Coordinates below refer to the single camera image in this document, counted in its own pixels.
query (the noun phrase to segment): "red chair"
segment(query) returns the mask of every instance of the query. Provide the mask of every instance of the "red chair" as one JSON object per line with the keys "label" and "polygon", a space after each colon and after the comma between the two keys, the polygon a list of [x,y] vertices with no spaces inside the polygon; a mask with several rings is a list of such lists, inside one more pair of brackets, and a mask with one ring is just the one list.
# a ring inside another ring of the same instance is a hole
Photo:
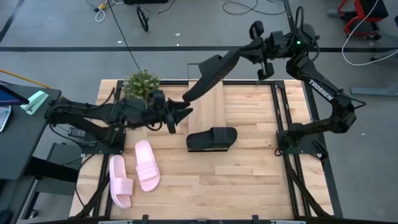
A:
{"label": "red chair", "polygon": [[[354,0],[355,11],[344,12],[341,9],[347,3],[347,1],[348,0],[343,0],[337,11],[340,17],[347,21],[347,25],[344,27],[344,32],[347,35],[350,35],[351,31],[356,27],[356,25],[365,19],[365,17],[370,13],[377,0]],[[365,22],[368,22],[367,30],[361,30],[360,28],[362,25],[360,25],[360,27],[357,29],[360,31],[356,30],[353,35],[365,36],[369,39],[380,39],[381,36],[378,34],[379,26],[376,24],[376,22],[385,19],[387,16],[388,12],[386,6],[384,5],[383,0],[379,0],[373,12],[365,20]]]}

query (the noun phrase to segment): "monitor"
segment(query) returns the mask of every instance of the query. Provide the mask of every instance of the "monitor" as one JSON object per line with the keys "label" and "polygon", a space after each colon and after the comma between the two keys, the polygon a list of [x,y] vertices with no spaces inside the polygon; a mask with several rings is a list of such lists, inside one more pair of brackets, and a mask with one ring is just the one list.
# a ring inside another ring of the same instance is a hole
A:
{"label": "monitor", "polygon": [[29,100],[0,84],[0,106],[27,105]]}

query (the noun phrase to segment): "red chair leg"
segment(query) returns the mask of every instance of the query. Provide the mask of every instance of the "red chair leg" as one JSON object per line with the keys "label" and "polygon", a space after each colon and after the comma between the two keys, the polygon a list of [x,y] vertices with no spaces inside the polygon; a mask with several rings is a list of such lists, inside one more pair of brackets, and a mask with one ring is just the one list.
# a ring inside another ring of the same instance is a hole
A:
{"label": "red chair leg", "polygon": [[341,16],[344,14],[344,12],[341,10],[343,8],[343,6],[347,3],[348,0],[343,0],[343,2],[340,4],[340,6],[338,7],[337,11],[338,14],[340,14]]}
{"label": "red chair leg", "polygon": [[350,21],[348,21],[348,23],[344,26],[344,32],[346,33],[346,34],[350,34],[351,33],[351,31],[350,31],[350,27],[353,25],[353,23],[356,21],[356,20],[359,20],[359,16],[356,16],[356,17],[354,17],[354,18],[352,18]]}

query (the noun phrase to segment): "black floor stripe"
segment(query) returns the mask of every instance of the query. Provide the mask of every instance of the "black floor stripe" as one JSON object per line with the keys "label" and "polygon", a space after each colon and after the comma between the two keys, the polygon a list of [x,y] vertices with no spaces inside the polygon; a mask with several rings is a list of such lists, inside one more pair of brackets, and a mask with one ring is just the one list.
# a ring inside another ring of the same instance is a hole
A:
{"label": "black floor stripe", "polygon": [[[187,52],[187,51],[229,51],[238,46],[186,46],[186,47],[0,47],[0,52]],[[398,47],[356,48],[347,47],[346,53],[381,53]],[[321,47],[323,53],[341,53],[340,47]]]}
{"label": "black floor stripe", "polygon": [[8,29],[10,28],[12,22],[14,21],[15,17],[17,16],[17,13],[19,9],[22,7],[23,3],[25,0],[19,0],[17,5],[15,6],[15,9],[13,10],[11,16],[8,18],[6,25],[2,28],[0,32],[0,43],[2,42],[3,38],[6,36]]}

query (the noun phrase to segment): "yellow cable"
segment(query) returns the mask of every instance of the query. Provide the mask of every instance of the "yellow cable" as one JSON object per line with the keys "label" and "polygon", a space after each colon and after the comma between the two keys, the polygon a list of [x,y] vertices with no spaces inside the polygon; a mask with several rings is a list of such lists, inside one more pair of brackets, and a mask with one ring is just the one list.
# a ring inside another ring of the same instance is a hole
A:
{"label": "yellow cable", "polygon": [[11,75],[11,76],[13,76],[13,77],[17,77],[17,78],[20,78],[20,79],[22,79],[22,80],[25,80],[25,81],[34,83],[34,84],[39,85],[39,86],[42,86],[42,87],[44,87],[44,88],[51,88],[51,87],[49,87],[48,85],[45,85],[45,84],[43,84],[43,83],[41,83],[41,82],[38,82],[38,81],[35,81],[35,80],[31,80],[30,78],[23,77],[22,75],[17,75],[17,74],[15,74],[15,73],[8,72],[8,71],[2,70],[2,69],[0,69],[0,72],[3,72],[3,73],[5,73],[5,74]]}

